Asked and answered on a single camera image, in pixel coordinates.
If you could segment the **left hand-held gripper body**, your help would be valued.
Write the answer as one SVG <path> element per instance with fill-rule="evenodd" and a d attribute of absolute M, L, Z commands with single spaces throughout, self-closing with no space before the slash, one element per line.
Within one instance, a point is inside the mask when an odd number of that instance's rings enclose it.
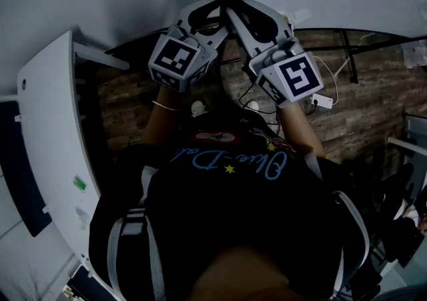
<path fill-rule="evenodd" d="M 199 0 L 184 7 L 161 34 L 148 62 L 151 78 L 178 92 L 188 90 L 206 73 L 228 36 L 219 17 L 221 0 Z"/>

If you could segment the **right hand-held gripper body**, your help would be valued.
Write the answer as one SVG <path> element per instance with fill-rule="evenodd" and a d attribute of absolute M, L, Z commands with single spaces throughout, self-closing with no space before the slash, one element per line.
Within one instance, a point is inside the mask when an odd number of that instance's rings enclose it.
<path fill-rule="evenodd" d="M 252 0 L 226 9 L 251 81 L 284 108 L 324 87 L 312 52 L 305 51 L 284 16 Z"/>

